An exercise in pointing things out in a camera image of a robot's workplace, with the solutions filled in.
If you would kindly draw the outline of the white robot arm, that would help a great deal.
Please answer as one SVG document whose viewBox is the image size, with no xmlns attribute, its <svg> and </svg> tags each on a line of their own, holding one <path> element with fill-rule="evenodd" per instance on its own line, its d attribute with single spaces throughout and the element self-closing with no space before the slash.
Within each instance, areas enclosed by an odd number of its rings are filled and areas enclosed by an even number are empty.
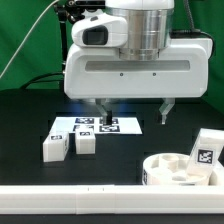
<svg viewBox="0 0 224 224">
<path fill-rule="evenodd" d="M 105 11 L 76 22 L 65 66 L 64 91 L 92 99 L 105 122 L 107 99 L 162 98 L 160 121 L 177 98 L 202 96 L 214 49 L 196 31 L 171 36 L 174 0 L 105 0 Z"/>
</svg>

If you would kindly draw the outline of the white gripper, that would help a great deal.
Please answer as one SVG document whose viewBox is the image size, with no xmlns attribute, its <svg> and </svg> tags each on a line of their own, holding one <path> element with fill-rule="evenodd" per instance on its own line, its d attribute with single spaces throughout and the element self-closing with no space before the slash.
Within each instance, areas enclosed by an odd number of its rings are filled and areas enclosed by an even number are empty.
<svg viewBox="0 0 224 224">
<path fill-rule="evenodd" d="M 73 45 L 66 62 L 64 91 L 71 99 L 96 99 L 103 124 L 112 124 L 112 111 L 99 98 L 164 98 L 161 124 L 175 105 L 174 98 L 202 96 L 208 86 L 208 38 L 173 39 L 152 61 L 119 58 L 116 48 Z"/>
</svg>

